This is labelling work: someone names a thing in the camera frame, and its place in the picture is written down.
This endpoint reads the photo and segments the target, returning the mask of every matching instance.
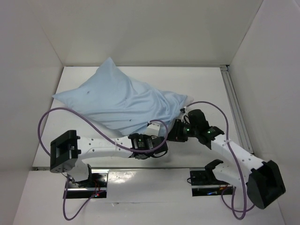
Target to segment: blue fabric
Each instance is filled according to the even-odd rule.
[[[126,76],[108,58],[79,88],[53,95],[68,108],[123,135],[143,134],[147,122],[164,121],[168,126],[179,116],[187,98],[161,91]],[[161,127],[159,135],[164,135]]]

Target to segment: white table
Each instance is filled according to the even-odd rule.
[[[229,119],[230,138],[239,143],[235,129],[230,104],[227,98],[225,85],[220,68],[210,67],[119,67],[121,71],[137,80],[147,82],[160,90],[175,91],[179,94],[192,96],[195,101],[210,101],[224,110]],[[77,88],[96,71],[97,67],[65,67],[56,93]],[[51,108],[64,106],[54,100]],[[210,125],[225,130],[225,120],[221,113],[214,107],[206,104],[198,104],[193,108],[201,108]],[[95,124],[109,137],[117,137],[117,133]],[[80,118],[65,111],[50,113],[42,140],[50,151],[50,142],[70,129],[77,130],[77,135],[85,137],[99,137]],[[137,160],[134,158],[124,159],[117,157],[91,158],[85,160],[92,167],[117,167],[117,168],[166,168],[166,167],[203,167],[218,156],[213,155],[205,146],[195,138],[188,142],[168,142],[169,152],[161,158],[149,158]],[[50,158],[45,154],[41,146],[38,147],[33,163],[34,167],[49,167]]]

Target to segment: metal frame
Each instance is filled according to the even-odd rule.
[[[223,77],[240,145],[241,147],[243,147],[243,149],[247,150],[248,152],[254,153],[250,142],[250,138],[248,136],[246,125],[240,110],[239,102],[234,91],[233,83],[228,72],[228,66],[221,66],[220,70]]]

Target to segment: light blue cloth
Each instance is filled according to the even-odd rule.
[[[108,58],[79,88],[53,95],[68,108],[123,135],[143,134],[153,119],[168,126],[187,98],[126,76]],[[159,135],[165,135],[161,126]]]

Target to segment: folded fabric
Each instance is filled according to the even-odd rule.
[[[111,58],[79,88],[55,94],[53,98],[123,135],[143,134],[148,121],[153,119],[162,120],[171,128],[187,100],[186,95],[157,90],[126,76]],[[165,135],[163,126],[159,135]]]

